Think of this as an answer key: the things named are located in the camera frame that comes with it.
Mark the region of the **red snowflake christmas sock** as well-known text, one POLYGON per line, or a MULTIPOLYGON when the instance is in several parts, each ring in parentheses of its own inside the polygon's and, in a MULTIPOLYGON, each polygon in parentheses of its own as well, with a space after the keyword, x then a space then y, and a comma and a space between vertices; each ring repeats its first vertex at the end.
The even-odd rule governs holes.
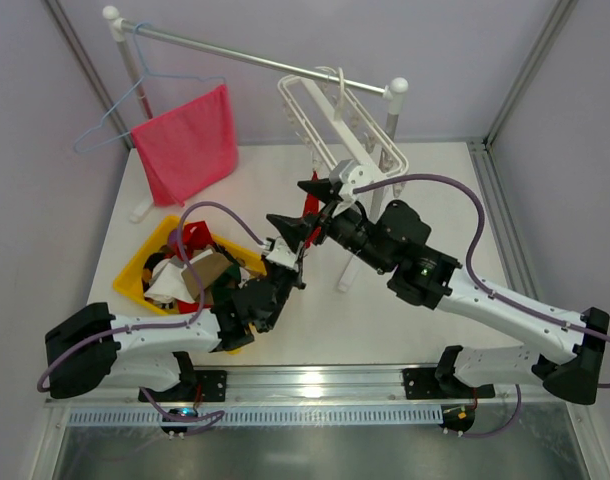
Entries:
MULTIPOLYGON (((316 197, 314 197, 312 194, 307 193, 305 202, 304 202, 304 207, 303 207, 303 216, 306 216, 308 214, 316 214, 318 212, 319 212, 319 200, 316 197)), ((306 242, 305 242, 306 249, 308 249, 312 245, 314 238, 315 238, 315 234, 312 234, 306 240, 306 242)))

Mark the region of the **dark green sock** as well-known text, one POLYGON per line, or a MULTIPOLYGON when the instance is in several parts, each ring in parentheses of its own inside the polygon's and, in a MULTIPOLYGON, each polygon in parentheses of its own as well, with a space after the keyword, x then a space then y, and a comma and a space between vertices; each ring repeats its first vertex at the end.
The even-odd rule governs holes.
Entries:
POLYGON ((238 265, 228 267, 212 284, 213 289, 237 289, 242 281, 238 265))

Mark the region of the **tan ribbed sock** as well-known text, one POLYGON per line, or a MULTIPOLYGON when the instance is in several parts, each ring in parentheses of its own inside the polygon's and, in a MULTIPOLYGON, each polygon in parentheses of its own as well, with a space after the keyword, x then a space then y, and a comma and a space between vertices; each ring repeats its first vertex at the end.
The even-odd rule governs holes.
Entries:
MULTIPOLYGON (((191 261, 191 266, 201 281, 205 296, 208 296, 207 290, 228 267, 232 266, 232 263, 221 253, 203 252, 191 261)), ((189 268, 185 268, 181 273, 181 278, 189 297, 198 302, 200 291, 195 275, 189 268)))

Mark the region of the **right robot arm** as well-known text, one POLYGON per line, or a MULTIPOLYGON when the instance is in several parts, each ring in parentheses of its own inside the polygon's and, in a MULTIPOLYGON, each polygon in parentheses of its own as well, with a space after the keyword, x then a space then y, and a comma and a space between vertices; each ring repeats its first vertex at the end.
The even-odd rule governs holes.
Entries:
POLYGON ((478 277, 472 257, 482 222, 459 262, 428 246, 430 226, 402 200, 390 201, 370 221, 355 196, 349 196, 347 208, 341 206, 341 180, 298 185, 323 202, 323 209, 299 218, 267 217, 293 253, 306 240, 331 239, 377 273, 390 274, 387 286, 400 300, 472 319, 520 341, 518 347, 446 347, 434 371, 445 396, 465 398, 493 384, 532 384, 570 403, 595 403, 610 320, 606 312, 557 309, 478 277))

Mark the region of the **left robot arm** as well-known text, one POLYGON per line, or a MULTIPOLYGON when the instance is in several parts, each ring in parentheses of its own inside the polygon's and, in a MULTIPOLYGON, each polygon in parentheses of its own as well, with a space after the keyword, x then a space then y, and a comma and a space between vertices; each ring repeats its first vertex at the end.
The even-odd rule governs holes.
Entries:
POLYGON ((143 387, 156 397, 193 383, 190 353, 231 352, 271 331, 292 290, 304 289, 302 264, 265 261, 247 281, 200 314, 126 317, 92 303, 45 336, 48 367, 38 389, 69 399, 99 386, 143 387))

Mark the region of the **white sock clip hanger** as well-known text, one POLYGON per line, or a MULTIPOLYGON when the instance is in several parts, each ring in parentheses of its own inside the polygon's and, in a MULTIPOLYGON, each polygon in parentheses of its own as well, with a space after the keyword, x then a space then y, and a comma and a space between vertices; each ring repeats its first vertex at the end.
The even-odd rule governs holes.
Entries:
POLYGON ((384 126, 350 90, 341 68, 319 66, 320 79, 287 75, 277 83, 285 114, 313 155, 313 164, 332 170, 341 158, 332 153, 322 127, 328 126, 349 158, 366 167, 376 181, 398 177, 409 170, 409 161, 394 141, 409 82, 397 77, 377 94, 387 103, 384 126))

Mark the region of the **red sock in bin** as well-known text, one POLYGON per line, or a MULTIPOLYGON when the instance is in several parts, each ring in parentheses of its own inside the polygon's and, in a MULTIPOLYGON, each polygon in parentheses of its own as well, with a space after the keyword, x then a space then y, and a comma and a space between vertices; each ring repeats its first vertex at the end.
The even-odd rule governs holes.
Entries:
POLYGON ((182 244, 188 258, 196 252, 214 245, 211 232, 205 221, 187 223, 182 231, 182 244))

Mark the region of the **grey white sock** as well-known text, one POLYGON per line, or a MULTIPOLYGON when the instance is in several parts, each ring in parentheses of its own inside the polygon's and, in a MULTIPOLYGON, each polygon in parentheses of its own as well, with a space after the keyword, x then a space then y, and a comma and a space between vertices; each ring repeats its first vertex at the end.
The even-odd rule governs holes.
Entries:
POLYGON ((161 304, 183 300, 187 289, 182 278, 182 268, 174 259, 164 259, 153 269, 152 278, 144 297, 161 304))

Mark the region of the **metal clothes rack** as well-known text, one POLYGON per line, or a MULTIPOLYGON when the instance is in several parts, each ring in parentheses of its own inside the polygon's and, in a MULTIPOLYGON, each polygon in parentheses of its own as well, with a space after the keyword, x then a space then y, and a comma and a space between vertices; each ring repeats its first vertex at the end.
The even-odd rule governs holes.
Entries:
POLYGON ((358 96, 386 124, 377 94, 404 78, 396 46, 374 36, 350 5, 331 1, 107 1, 102 15, 113 63, 102 78, 117 89, 117 124, 104 141, 166 113, 219 85, 229 89, 241 166, 209 188, 265 228, 267 213, 301 199, 289 183, 310 169, 296 143, 277 83, 300 70, 340 67, 359 82, 358 96))

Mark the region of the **pink towel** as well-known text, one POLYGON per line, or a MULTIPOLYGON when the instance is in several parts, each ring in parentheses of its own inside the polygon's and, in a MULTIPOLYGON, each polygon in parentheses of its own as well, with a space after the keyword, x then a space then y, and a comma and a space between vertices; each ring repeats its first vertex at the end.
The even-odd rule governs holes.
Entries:
POLYGON ((182 205, 237 167, 225 85, 135 127, 131 136, 157 207, 182 205))

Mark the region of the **yellow plastic bin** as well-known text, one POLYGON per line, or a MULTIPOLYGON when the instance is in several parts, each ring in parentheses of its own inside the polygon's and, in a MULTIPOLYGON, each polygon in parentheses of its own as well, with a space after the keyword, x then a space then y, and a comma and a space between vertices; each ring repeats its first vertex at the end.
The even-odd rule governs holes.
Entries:
POLYGON ((188 324, 189 318, 198 307, 197 304, 190 305, 193 310, 190 309, 186 313, 180 313, 177 305, 174 305, 171 309, 162 309, 144 297, 142 274, 146 271, 146 261, 152 255, 158 254, 161 247, 167 245, 168 237, 171 233, 177 231, 178 223, 179 218, 177 216, 165 217, 115 278, 113 288, 118 294, 154 314, 154 316, 137 316, 133 321, 136 326, 161 324, 169 329, 171 325, 180 323, 177 329, 184 333, 193 331, 193 338, 204 343, 200 346, 189 346, 188 349, 209 352, 216 349, 220 343, 218 336, 220 327, 216 316, 208 308, 204 308, 200 316, 193 323, 188 324))

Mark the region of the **aluminium mounting rail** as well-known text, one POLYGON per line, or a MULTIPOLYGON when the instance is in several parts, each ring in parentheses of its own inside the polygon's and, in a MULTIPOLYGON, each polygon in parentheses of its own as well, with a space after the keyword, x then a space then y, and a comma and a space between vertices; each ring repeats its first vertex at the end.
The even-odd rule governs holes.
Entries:
POLYGON ((472 403, 497 396, 499 382, 446 392, 429 365, 336 365, 198 368, 166 389, 152 387, 159 403, 296 400, 407 400, 472 403))

